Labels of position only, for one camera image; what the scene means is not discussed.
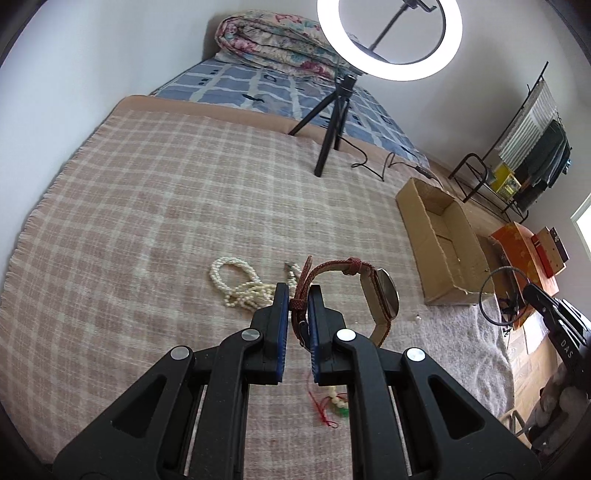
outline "ring light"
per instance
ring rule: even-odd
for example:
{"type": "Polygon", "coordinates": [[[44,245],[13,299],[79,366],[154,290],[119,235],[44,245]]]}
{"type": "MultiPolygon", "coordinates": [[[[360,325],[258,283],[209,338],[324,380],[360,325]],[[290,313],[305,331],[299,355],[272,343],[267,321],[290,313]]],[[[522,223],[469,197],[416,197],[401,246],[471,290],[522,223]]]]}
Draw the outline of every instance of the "ring light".
{"type": "Polygon", "coordinates": [[[462,42],[462,14],[456,0],[440,0],[445,33],[439,47],[426,59],[415,63],[392,64],[360,50],[343,28],[339,0],[318,0],[320,26],[333,48],[359,70],[386,80],[410,81],[429,77],[451,62],[462,42]]]}

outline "black tripod leg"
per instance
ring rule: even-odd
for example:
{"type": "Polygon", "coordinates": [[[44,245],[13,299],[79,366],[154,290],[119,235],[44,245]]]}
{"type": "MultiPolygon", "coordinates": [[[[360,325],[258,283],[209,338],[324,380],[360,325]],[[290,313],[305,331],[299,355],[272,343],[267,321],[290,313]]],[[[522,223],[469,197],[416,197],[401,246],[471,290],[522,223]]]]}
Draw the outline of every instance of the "black tripod leg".
{"type": "Polygon", "coordinates": [[[337,105],[333,108],[333,114],[330,117],[329,127],[326,130],[326,135],[324,136],[324,142],[322,143],[322,149],[320,150],[320,155],[318,156],[318,163],[316,164],[316,168],[314,169],[314,175],[317,177],[322,176],[322,170],[324,170],[324,164],[326,163],[326,159],[329,156],[330,149],[333,146],[333,141],[335,141],[335,136],[337,134],[337,129],[339,127],[339,112],[341,108],[337,108],[337,105]]]}
{"type": "Polygon", "coordinates": [[[349,113],[350,107],[350,102],[348,98],[345,100],[344,104],[345,107],[343,108],[343,113],[339,119],[339,129],[337,130],[337,135],[335,138],[335,150],[338,150],[340,148],[340,137],[343,136],[343,132],[345,131],[345,122],[347,121],[347,113],[349,113]]]}
{"type": "Polygon", "coordinates": [[[334,91],[324,100],[322,100],[318,105],[316,105],[308,115],[306,115],[299,124],[297,124],[288,135],[295,135],[298,133],[302,128],[304,128],[310,120],[312,120],[316,115],[318,115],[322,110],[328,107],[335,99],[337,98],[337,93],[334,91]]]}

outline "window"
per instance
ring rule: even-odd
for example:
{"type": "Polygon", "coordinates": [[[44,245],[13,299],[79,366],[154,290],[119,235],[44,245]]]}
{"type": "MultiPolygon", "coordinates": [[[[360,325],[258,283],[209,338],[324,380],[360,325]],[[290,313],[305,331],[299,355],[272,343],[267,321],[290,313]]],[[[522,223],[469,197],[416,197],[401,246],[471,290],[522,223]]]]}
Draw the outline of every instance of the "window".
{"type": "Polygon", "coordinates": [[[591,195],[579,207],[571,220],[585,245],[587,255],[591,259],[591,195]]]}

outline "cardboard box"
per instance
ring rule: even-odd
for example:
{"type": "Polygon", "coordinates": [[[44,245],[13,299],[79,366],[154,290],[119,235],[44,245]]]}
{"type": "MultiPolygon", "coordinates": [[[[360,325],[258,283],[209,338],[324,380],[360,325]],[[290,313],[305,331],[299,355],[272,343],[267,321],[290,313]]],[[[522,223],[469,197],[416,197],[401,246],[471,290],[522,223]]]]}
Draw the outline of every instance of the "cardboard box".
{"type": "Polygon", "coordinates": [[[558,251],[558,247],[556,246],[556,243],[554,243],[554,239],[552,238],[552,235],[550,234],[550,230],[548,230],[547,227],[544,227],[544,228],[542,228],[542,230],[540,230],[538,232],[536,237],[540,241],[540,244],[542,245],[542,248],[544,249],[544,252],[546,253],[546,257],[548,258],[548,262],[550,263],[550,268],[552,270],[552,273],[554,275],[558,275],[560,272],[562,272],[566,268],[566,265],[564,264],[564,261],[562,260],[562,256],[561,256],[560,252],[558,251]]]}
{"type": "MultiPolygon", "coordinates": [[[[486,257],[460,203],[422,180],[396,195],[427,305],[475,305],[489,275],[486,257]]],[[[483,296],[494,294],[488,282],[483,296]]]]}

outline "folded blanket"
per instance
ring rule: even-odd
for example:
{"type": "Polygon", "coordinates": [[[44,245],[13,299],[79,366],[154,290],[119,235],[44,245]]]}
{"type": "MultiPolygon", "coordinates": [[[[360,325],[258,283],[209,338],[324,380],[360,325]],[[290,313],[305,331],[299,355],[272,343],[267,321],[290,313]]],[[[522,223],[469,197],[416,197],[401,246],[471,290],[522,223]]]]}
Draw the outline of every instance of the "folded blanket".
{"type": "Polygon", "coordinates": [[[320,24],[299,15],[249,10],[224,19],[216,32],[228,63],[268,68],[295,77],[334,80],[351,66],[330,46],[320,24]]]}

